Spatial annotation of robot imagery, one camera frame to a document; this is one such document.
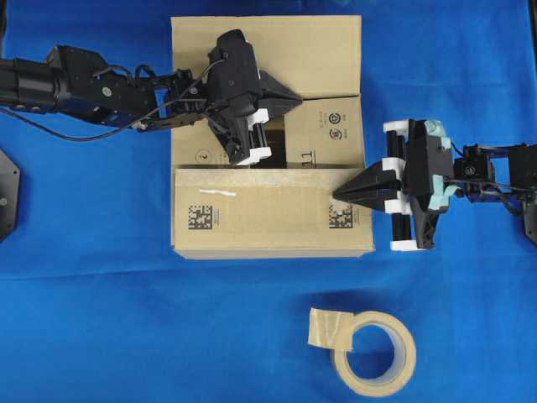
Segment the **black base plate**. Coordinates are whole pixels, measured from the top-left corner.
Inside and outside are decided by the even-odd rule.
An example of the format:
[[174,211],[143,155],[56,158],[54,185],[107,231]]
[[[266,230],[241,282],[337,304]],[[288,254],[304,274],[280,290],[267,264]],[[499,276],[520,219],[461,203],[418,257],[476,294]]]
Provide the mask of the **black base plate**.
[[20,170],[0,150],[0,242],[17,226]]

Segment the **blue tablecloth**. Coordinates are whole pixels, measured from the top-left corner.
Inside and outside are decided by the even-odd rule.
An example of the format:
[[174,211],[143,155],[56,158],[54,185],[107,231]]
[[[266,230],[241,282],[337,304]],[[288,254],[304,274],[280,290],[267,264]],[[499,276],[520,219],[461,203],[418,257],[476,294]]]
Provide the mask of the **blue tablecloth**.
[[[70,44],[160,74],[174,15],[361,14],[369,163],[385,155],[382,123],[402,118],[442,120],[459,147],[537,139],[525,0],[17,0],[8,11],[6,58]],[[390,253],[389,217],[375,214],[378,250],[361,259],[185,261],[169,246],[169,132],[71,144],[0,122],[0,148],[23,172],[19,227],[0,244],[2,403],[368,400],[307,346],[311,306],[407,325],[414,378],[385,401],[537,399],[537,249],[501,205],[453,202],[430,252]]]

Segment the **packing tape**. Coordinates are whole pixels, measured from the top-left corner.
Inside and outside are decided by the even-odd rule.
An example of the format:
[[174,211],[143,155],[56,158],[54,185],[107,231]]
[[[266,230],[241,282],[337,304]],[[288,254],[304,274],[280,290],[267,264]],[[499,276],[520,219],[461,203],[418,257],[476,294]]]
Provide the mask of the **packing tape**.
[[[352,351],[352,335],[365,326],[377,326],[389,336],[394,346],[394,361],[382,375],[373,379],[359,378],[347,359]],[[310,311],[308,344],[331,349],[331,361],[340,378],[359,395],[384,397],[402,389],[412,377],[416,365],[416,346],[409,330],[387,313],[365,311]]]

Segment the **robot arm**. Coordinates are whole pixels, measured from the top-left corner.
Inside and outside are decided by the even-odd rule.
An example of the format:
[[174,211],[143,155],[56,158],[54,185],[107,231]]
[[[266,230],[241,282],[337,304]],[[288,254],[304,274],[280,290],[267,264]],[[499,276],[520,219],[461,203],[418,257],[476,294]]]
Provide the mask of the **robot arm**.
[[[472,203],[502,202],[509,212],[524,217],[525,234],[537,245],[537,145],[465,146],[453,163],[454,145],[439,121],[390,122],[384,124],[384,132],[388,158],[333,196],[391,214],[392,250],[433,248],[436,225],[454,195]],[[510,185],[496,183],[492,162],[496,158],[508,158]]]
[[[98,53],[56,46],[44,63],[0,60],[0,105],[16,112],[64,113],[118,131],[178,128],[208,118],[232,164],[270,156],[263,123],[302,99],[258,70],[253,47],[239,29],[218,38],[209,61],[204,83],[190,70],[156,76],[146,65],[133,76]],[[160,106],[157,90],[166,90]]]

